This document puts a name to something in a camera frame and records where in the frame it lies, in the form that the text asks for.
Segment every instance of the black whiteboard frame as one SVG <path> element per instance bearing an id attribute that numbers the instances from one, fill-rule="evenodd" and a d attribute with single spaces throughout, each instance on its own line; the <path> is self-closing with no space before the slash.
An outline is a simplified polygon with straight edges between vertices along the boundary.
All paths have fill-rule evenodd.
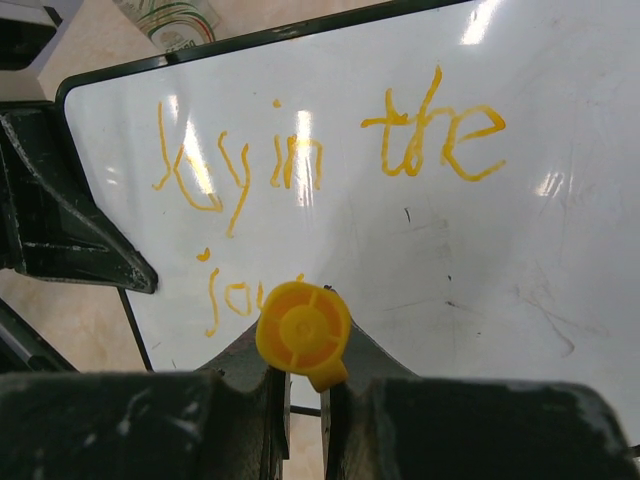
<path id="1" fill-rule="evenodd" d="M 89 85 L 92 83 L 99 83 L 106 80 L 112 80 L 127 75 L 134 75 L 137 73 L 148 72 L 151 70 L 157 70 L 161 68 L 167 68 L 178 65 L 180 63 L 192 62 L 196 60 L 202 60 L 216 55 L 223 55 L 226 53 L 237 52 L 248 48 L 259 47 L 262 45 L 269 45 L 271 43 L 282 42 L 285 40 L 291 40 L 294 38 L 304 37 L 307 35 L 313 35 L 316 33 L 329 32 L 332 30 L 338 30 L 341 28 L 353 27 L 364 23 L 376 22 L 380 20 L 386 20 L 401 15 L 409 15 L 412 13 L 418 13 L 426 10 L 439 10 L 442 7 L 448 7 L 460 3 L 466 3 L 474 0 L 394 0 L 388 3 L 382 3 L 378 5 L 372 5 L 369 7 L 359 8 L 356 10 L 349 10 L 342 13 L 319 17 L 311 20 L 306 20 L 298 23 L 292 23 L 282 27 L 273 28 L 270 30 L 264 30 L 260 32 L 250 33 L 247 35 L 241 35 L 239 37 L 232 37 L 226 40 L 220 40 L 211 44 L 202 45 L 199 47 L 193 47 L 186 50 L 180 50 L 164 55 L 158 55 L 156 57 L 145 58 L 143 60 L 137 60 L 122 65 L 116 65 L 114 67 L 108 67 L 101 70 L 95 70 L 92 72 L 75 75 L 65 79 L 56 94 L 56 106 L 58 114 L 60 115 L 60 121 L 62 124 L 64 142 L 69 155 L 72 156 L 73 163 L 77 165 L 78 175 L 84 180 L 84 190 L 91 199 L 91 191 L 89 185 L 84 176 L 82 169 L 82 163 L 75 148 L 71 131 L 69 129 L 65 114 L 64 104 L 69 92 L 80 86 Z M 135 319 L 135 315 L 131 309 L 131 304 L 127 297 L 125 289 L 118 288 L 118 293 L 122 301 L 127 319 L 133 331 L 133 336 L 138 345 L 138 350 L 144 362 L 144 366 L 148 371 L 153 371 L 151 365 L 151 359 L 144 345 L 142 334 L 138 328 L 138 324 Z M 291 411 L 294 413 L 302 413 L 306 415 L 320 416 L 320 411 L 306 408 L 291 406 Z"/>

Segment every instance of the beige floor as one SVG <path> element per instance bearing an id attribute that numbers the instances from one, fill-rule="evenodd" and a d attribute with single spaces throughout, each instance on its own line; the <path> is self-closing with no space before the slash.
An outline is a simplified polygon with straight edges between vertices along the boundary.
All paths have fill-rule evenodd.
<path id="1" fill-rule="evenodd" d="M 379 2 L 210 1 L 221 19 L 215 31 L 219 40 Z M 53 99 L 66 77 L 157 54 L 110 0 L 85 0 L 39 80 L 47 98 Z M 113 288 L 44 283 L 1 271 L 0 298 L 80 370 L 143 369 Z M 285 479 L 322 478 L 319 419 L 294 415 L 291 434 L 292 460 L 285 463 Z"/>

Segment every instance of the small whiteboard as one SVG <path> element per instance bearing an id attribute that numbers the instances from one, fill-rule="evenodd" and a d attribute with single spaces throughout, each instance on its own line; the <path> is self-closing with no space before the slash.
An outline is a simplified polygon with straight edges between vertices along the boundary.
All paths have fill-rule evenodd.
<path id="1" fill-rule="evenodd" d="M 638 443 L 640 3 L 424 3 L 62 87 L 159 274 L 127 294 L 151 365 L 199 367 L 304 275 L 416 373 L 587 384 Z"/>

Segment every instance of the yellow marker writing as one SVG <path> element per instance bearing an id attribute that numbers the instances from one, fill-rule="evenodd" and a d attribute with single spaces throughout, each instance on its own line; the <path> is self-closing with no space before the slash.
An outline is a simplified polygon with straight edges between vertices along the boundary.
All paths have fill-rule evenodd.
<path id="1" fill-rule="evenodd" d="M 460 123 L 467 117 L 475 114 L 475 113 L 484 113 L 489 120 L 493 122 L 493 126 L 484 128 L 482 130 L 477 130 L 475 132 L 468 133 L 456 141 L 456 136 L 458 134 L 458 127 L 460 127 Z M 471 140 L 473 138 L 486 137 L 488 135 L 497 133 L 501 130 L 504 130 L 506 127 L 506 123 L 504 119 L 496 112 L 493 108 L 488 105 L 478 105 L 473 108 L 469 108 L 465 110 L 462 114 L 456 115 L 451 120 L 451 125 L 449 127 L 449 133 L 447 135 L 447 140 L 442 147 L 442 163 L 449 162 L 451 168 L 458 174 L 460 178 L 466 180 L 467 182 L 478 182 L 485 178 L 488 175 L 491 175 L 494 172 L 497 172 L 507 163 L 506 160 L 500 160 L 499 162 L 493 164 L 489 168 L 477 173 L 475 175 L 467 173 L 458 163 L 458 160 L 453 154 L 453 149 L 457 144 L 462 142 L 466 142 L 467 140 Z"/>
<path id="2" fill-rule="evenodd" d="M 273 175 L 271 175 L 271 186 L 278 188 L 280 186 L 280 182 L 278 182 L 278 176 L 280 175 L 280 171 L 283 170 L 283 162 L 282 162 L 282 147 L 280 145 L 280 136 L 275 135 L 273 137 L 273 144 L 276 151 L 276 168 L 273 170 Z M 291 180 L 293 179 L 293 166 L 294 159 L 296 154 L 299 152 L 300 147 L 314 147 L 316 149 L 316 178 L 313 181 L 313 187 L 316 190 L 320 190 L 321 181 L 322 181 L 322 165 L 323 165 L 323 157 L 324 157 L 324 146 L 317 140 L 313 138 L 304 138 L 299 139 L 297 135 L 291 135 L 287 137 L 287 159 L 284 162 L 284 187 L 286 189 L 291 188 Z"/>
<path id="3" fill-rule="evenodd" d="M 180 188 L 180 191 L 182 192 L 182 195 L 184 196 L 184 198 L 187 200 L 187 202 L 189 202 L 189 205 L 191 205 L 193 208 L 197 210 L 221 212 L 223 210 L 222 202 L 214 193 L 208 192 L 206 194 L 207 198 L 211 202 L 211 205 L 200 205 L 193 199 L 193 197 L 187 190 L 187 187 L 185 186 L 184 180 L 182 179 L 182 175 L 180 173 L 180 162 L 182 161 L 182 156 L 184 154 L 184 144 L 180 146 L 180 149 L 178 150 L 178 154 L 176 155 L 176 159 L 174 161 L 173 167 L 171 166 L 171 162 L 169 161 L 169 155 L 167 153 L 167 141 L 166 141 L 166 136 L 164 131 L 164 121 L 162 118 L 162 102 L 158 102 L 158 131 L 160 134 L 160 148 L 162 150 L 162 160 L 164 162 L 164 165 L 167 171 L 163 175 L 163 177 L 160 179 L 160 182 L 157 185 L 152 185 L 152 187 L 158 191 L 162 190 L 162 188 L 164 188 L 165 184 L 167 183 L 167 180 L 169 180 L 169 177 L 173 173 L 173 175 L 176 177 L 176 182 L 178 183 L 178 187 Z M 195 166 L 191 158 L 187 158 L 187 162 L 193 169 L 194 173 L 196 174 L 202 173 L 199 171 L 199 169 L 197 169 L 197 167 Z"/>
<path id="4" fill-rule="evenodd" d="M 214 291 L 216 277 L 220 273 L 220 269 L 216 268 L 211 275 L 209 275 L 209 299 L 211 300 L 211 308 L 213 308 L 213 328 L 211 330 L 205 330 L 205 335 L 209 338 L 218 330 L 220 326 L 220 312 L 218 311 L 218 301 L 216 300 L 216 293 Z"/>
<path id="5" fill-rule="evenodd" d="M 256 307 L 262 311 L 262 297 L 264 296 L 264 288 L 262 282 L 258 282 L 258 294 L 256 295 Z"/>
<path id="6" fill-rule="evenodd" d="M 382 151 L 380 156 L 382 159 L 382 171 L 387 175 L 395 177 L 403 170 L 411 177 L 418 175 L 422 169 L 422 164 L 424 163 L 423 147 L 425 130 L 437 115 L 453 116 L 455 114 L 454 110 L 448 107 L 437 108 L 427 115 L 427 109 L 429 108 L 429 105 L 431 105 L 431 101 L 438 91 L 441 81 L 442 70 L 438 66 L 436 67 L 431 86 L 429 87 L 416 116 L 409 118 L 408 114 L 404 113 L 400 115 L 396 111 L 393 106 L 393 90 L 389 88 L 385 93 L 386 117 L 368 118 L 363 120 L 360 124 L 362 128 L 378 124 L 384 125 L 384 132 L 382 134 Z M 406 126 L 413 124 L 416 124 L 416 130 L 411 137 L 411 140 L 409 140 L 402 162 L 396 168 L 389 167 L 389 138 L 391 136 L 391 128 L 394 126 Z"/>
<path id="7" fill-rule="evenodd" d="M 209 247 L 207 247 L 204 249 L 204 252 L 196 255 L 196 258 L 201 262 L 206 262 L 207 260 L 209 260 L 210 256 L 211 256 L 211 251 L 209 250 Z"/>
<path id="8" fill-rule="evenodd" d="M 236 209 L 233 212 L 231 217 L 231 221 L 229 222 L 229 227 L 227 228 L 227 237 L 233 238 L 233 229 L 235 228 L 236 222 L 238 221 L 238 217 L 240 216 L 240 212 L 242 211 L 242 207 L 244 207 L 244 202 L 247 200 L 247 195 L 249 194 L 249 188 L 251 187 L 251 170 L 249 168 L 249 162 L 247 160 L 247 154 L 249 153 L 249 144 L 245 143 L 244 148 L 242 149 L 242 167 L 244 168 L 244 183 L 240 181 L 240 177 L 236 173 L 235 168 L 233 168 L 233 163 L 231 163 L 231 159 L 227 153 L 226 148 L 224 148 L 224 137 L 227 136 L 226 130 L 220 133 L 218 137 L 218 148 L 220 149 L 220 153 L 222 153 L 222 157 L 224 158 L 225 163 L 227 164 L 227 168 L 233 177 L 233 180 L 236 182 L 236 185 L 239 188 L 242 188 L 242 193 L 240 194 L 240 200 L 238 200 L 238 204 L 236 205 Z"/>
<path id="9" fill-rule="evenodd" d="M 238 307 L 236 307 L 233 304 L 233 300 L 231 300 L 231 291 L 232 290 L 244 290 L 245 293 L 245 297 L 246 297 L 246 302 L 247 302 L 247 306 L 245 308 L 245 310 L 240 310 Z M 224 301 L 227 303 L 227 306 L 233 310 L 234 312 L 236 312 L 238 315 L 242 316 L 242 317 L 248 317 L 249 315 L 251 315 L 251 289 L 249 288 L 249 286 L 242 282 L 242 283 L 232 283 L 230 285 L 227 285 L 224 289 Z"/>

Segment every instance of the yellow marker cap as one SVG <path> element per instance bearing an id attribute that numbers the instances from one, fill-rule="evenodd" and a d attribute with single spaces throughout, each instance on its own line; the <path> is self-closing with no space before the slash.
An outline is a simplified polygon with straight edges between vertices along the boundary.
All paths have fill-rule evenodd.
<path id="1" fill-rule="evenodd" d="M 269 365 L 306 375 L 313 388 L 323 392 L 349 376 L 342 353 L 350 332 L 351 315 L 337 293 L 288 282 L 267 297 L 256 345 Z"/>

